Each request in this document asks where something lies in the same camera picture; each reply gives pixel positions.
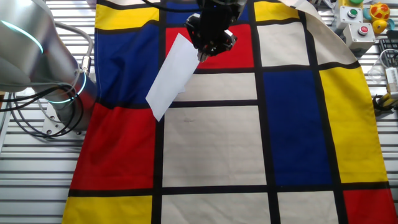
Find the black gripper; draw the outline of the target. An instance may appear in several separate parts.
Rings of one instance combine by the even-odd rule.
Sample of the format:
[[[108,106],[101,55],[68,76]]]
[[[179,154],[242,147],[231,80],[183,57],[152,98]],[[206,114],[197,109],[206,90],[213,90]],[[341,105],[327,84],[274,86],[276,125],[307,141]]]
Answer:
[[[185,27],[198,50],[198,60],[204,62],[234,47],[238,38],[228,28],[240,17],[240,1],[201,0],[198,6],[201,14],[189,16]]]

